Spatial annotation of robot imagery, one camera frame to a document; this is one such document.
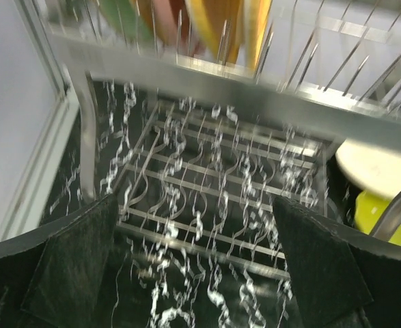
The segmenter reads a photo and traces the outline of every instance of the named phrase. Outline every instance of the yellow plate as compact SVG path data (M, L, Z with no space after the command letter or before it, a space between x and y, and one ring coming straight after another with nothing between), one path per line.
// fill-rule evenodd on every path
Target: yellow plate
M368 191L360 193L357 197L357 208L355 210L355 225L357 228L361 232L369 234L389 203L389 200L384 200ZM389 242L401 246L401 225Z
M240 50L237 30L242 0L185 0L185 3L197 33L215 57L219 53L225 21L230 22L227 62L235 64Z
M244 0L246 66L252 70L255 70L260 58L270 5L271 0Z
M130 0L132 7L137 10L137 3L139 8L139 15L142 20L146 23L149 30L153 33L153 15L152 15L152 0ZM161 39L164 44L168 44L168 39L166 34L163 31L163 28L158 22L155 13L155 27L156 27L156 35L159 39Z

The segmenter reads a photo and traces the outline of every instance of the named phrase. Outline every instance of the black surface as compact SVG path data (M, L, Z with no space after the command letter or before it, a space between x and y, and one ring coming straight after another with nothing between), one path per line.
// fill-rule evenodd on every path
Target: black surface
M347 242L281 197L273 213L306 327L324 327L372 301Z
M380 241L355 229L338 224L284 198L276 199L274 211L287 213L287 217L283 218L282 221L291 221L297 227L296 229L312 229L314 237L312 243L319 243L320 239L332 238L348 243L373 298L373 302L363 306L363 312L368 322L374 328L401 327L400 246ZM291 241L300 242L298 235L290 234L285 237L281 236L279 232L279 237L284 245ZM329 253L331 253L330 249L321 249L319 259L314 263L307 263L308 267L304 269L310 271L310 266L329 267L331 265L331 256L327 256ZM294 260L288 256L287 261ZM290 274L294 285L292 271ZM334 284L335 279L330 279L327 282ZM325 298L322 301L330 303L334 300Z
M118 203L107 196L84 216L47 241L23 302L24 311L56 327L88 328L91 323Z
M37 279L38 275L41 274L41 282L50 281L55 288L46 290L45 301L53 306L55 311L59 310L59 298L63 303L62 306L69 305L69 311L72 315L83 315L84 312L79 312L77 310L82 310L80 300L96 298L98 293L98 286L81 287L80 289L92 290L93 295L90 294L80 294L78 301L75 299L73 302L68 303L68 299L65 299L62 294L61 289L63 286L73 286L78 285L83 282L83 276L75 275L76 271L68 270L68 263L71 263L68 257L64 257L66 248L64 245L59 243L64 239L63 236L70 236L75 234L76 238L74 244L80 245L83 243L86 245L86 240L89 240L89 233L86 229L83 229L83 225L90 227L90 225L96 223L96 220L105 219L104 223L107 226L104 234L99 233L98 236L93 236L93 243L101 242L106 243L106 245L100 244L102 249L100 252L101 256L104 255L105 250L108 249L108 243L111 243L111 238L108 235L111 234L110 230L113 230L115 226L115 220L117 218L117 202L111 197L105 197L89 206L85 206L80 211L72 213L67 217L60 218L52 223L46 224L39 227L36 230L32 230L26 234L12 238L10 240L0 243L0 327L51 327L47 325L43 320L38 320L33 318L23 312L21 307L24 298L26 297L27 290L32 280ZM71 250L74 245L69 245L68 249ZM89 257L87 253L90 249L82 249L82 254L75 253L74 262L78 267L86 268L89 264ZM61 261L67 265L62 265L57 263L57 270L61 270L55 275L55 277L49 277L50 265L46 266L49 262L53 261L55 263L56 259L61 259ZM96 278L94 281L98 282L96 277L98 272L94 273ZM27 295L27 300L29 303L33 303L33 297L35 295ZM90 316L93 308L89 306L86 309L88 312L87 316ZM79 327L71 326L67 322L61 322L58 327Z
M187 254L185 260L182 252L173 249L164 251L159 258L163 249L163 246L157 247L133 236L117 234L96 307L95 328L248 328L250 320L259 324L253 327L303 327L295 300L286 301L286 318L282 318L278 325L284 304L277 294L278 281L248 273L253 280L254 298L242 302L240 294L248 293L247 278L242 271L201 256L197 259ZM164 260L171 263L165 270L159 270L158 266ZM167 283L167 296L161 294L164 282ZM217 291L225 300L220 306L213 304L208 296L208 289L214 290L215 282ZM156 286L160 287L160 297L156 302L156 326L153 326L150 312L152 291ZM177 309L180 304L180 309L189 315L188 322L179 314L169 322L169 326L159 326L162 313ZM257 317L256 310L265 321Z

